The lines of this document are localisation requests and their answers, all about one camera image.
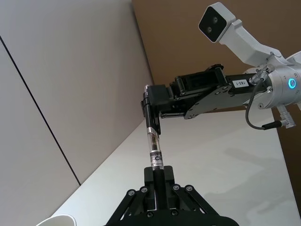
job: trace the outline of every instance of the white robotic arm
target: white robotic arm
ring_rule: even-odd
[[[277,107],[282,124],[295,126],[285,105],[301,102],[301,52],[284,59],[279,50],[260,44],[220,2],[206,9],[199,29],[211,42],[219,41],[242,62],[256,67],[256,75],[249,82],[256,85],[266,81],[269,88],[255,96],[254,104],[260,109]]]

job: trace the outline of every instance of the paper cup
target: paper cup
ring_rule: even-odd
[[[57,215],[43,220],[36,226],[76,226],[76,222],[70,215]]]

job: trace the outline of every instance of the blue indicator light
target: blue indicator light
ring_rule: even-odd
[[[288,80],[288,87],[293,89],[296,87],[296,80],[295,79],[289,79]]]

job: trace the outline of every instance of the small label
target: small label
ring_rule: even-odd
[[[246,79],[242,79],[242,80],[234,80],[232,81],[233,85],[235,88],[240,88],[240,87],[247,87],[249,86],[248,82],[246,81]]]
[[[150,153],[150,164],[151,166],[163,166],[162,153],[161,152]]]

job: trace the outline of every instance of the white table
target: white table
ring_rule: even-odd
[[[176,183],[192,184],[240,226],[301,226],[276,130],[250,128],[244,114],[161,120],[164,164],[173,166]],[[254,124],[272,120],[271,110],[251,110]],[[149,165],[142,122],[54,215],[70,214],[78,226],[105,225],[126,191],[143,186]]]

